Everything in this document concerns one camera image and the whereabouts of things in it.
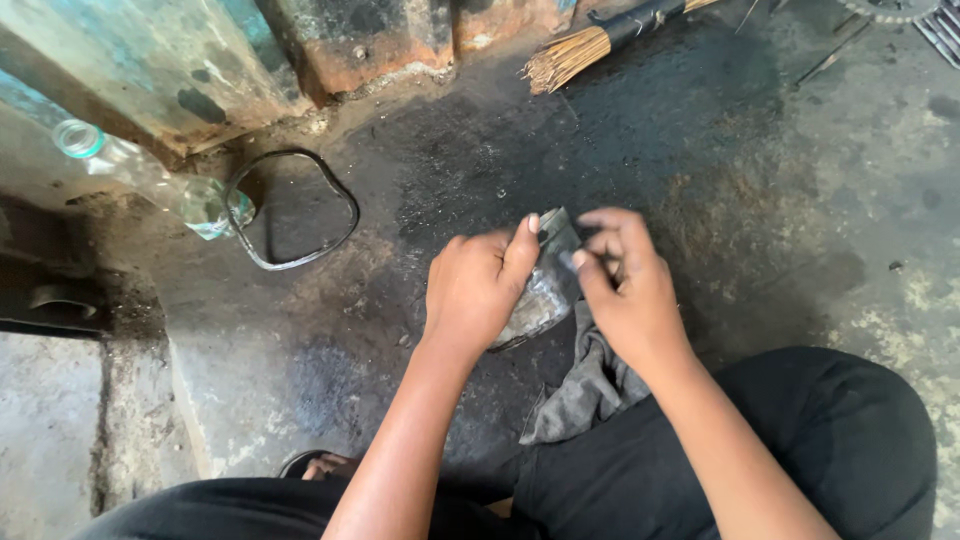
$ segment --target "metal grate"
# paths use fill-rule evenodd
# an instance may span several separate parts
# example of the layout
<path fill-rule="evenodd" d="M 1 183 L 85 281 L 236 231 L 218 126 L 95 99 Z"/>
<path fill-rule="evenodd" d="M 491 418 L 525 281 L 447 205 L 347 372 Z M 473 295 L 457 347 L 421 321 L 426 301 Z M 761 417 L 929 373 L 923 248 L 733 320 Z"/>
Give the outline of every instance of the metal grate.
<path fill-rule="evenodd" d="M 960 69 L 960 0 L 944 0 L 937 11 L 913 25 L 950 65 Z"/>

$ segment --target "bottle neck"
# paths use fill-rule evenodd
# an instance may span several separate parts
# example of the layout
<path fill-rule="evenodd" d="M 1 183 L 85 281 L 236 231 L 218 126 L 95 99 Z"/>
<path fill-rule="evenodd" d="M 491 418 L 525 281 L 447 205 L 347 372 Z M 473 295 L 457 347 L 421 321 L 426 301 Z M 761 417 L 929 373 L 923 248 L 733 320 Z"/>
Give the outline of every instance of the bottle neck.
<path fill-rule="evenodd" d="M 83 120 L 64 120 L 53 132 L 54 144 L 71 158 L 81 160 L 89 158 L 104 146 L 104 132 L 93 124 Z"/>

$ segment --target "forearm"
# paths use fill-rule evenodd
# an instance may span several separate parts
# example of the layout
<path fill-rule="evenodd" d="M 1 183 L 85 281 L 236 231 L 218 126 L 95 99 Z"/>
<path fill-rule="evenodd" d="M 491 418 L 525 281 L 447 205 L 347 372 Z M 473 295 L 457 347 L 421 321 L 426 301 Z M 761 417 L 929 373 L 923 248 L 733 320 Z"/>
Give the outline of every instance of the forearm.
<path fill-rule="evenodd" d="M 723 538 L 837 538 L 693 353 L 677 352 L 657 364 L 647 382 L 680 438 Z"/>
<path fill-rule="evenodd" d="M 466 356 L 421 341 L 324 540 L 426 538 L 446 432 L 476 360 Z"/>

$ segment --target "gray cloth rag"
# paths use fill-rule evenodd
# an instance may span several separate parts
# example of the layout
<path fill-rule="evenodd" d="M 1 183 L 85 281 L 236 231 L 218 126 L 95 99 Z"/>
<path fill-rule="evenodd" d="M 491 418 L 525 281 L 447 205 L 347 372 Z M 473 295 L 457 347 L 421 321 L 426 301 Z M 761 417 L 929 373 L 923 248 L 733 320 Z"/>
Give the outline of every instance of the gray cloth rag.
<path fill-rule="evenodd" d="M 619 356 L 593 324 L 581 300 L 574 307 L 577 341 L 573 367 L 559 388 L 546 385 L 527 415 L 520 444 L 560 442 L 589 430 L 650 395 L 650 388 Z"/>

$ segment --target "broom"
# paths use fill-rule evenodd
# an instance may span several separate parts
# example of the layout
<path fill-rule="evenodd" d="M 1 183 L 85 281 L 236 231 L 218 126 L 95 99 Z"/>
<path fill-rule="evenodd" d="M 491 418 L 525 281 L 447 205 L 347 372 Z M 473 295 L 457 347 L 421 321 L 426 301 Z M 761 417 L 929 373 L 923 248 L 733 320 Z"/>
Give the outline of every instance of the broom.
<path fill-rule="evenodd" d="M 552 92 L 587 66 L 632 39 L 657 30 L 667 19 L 717 0 L 650 0 L 607 20 L 591 17 L 591 26 L 544 44 L 523 68 L 530 93 Z"/>

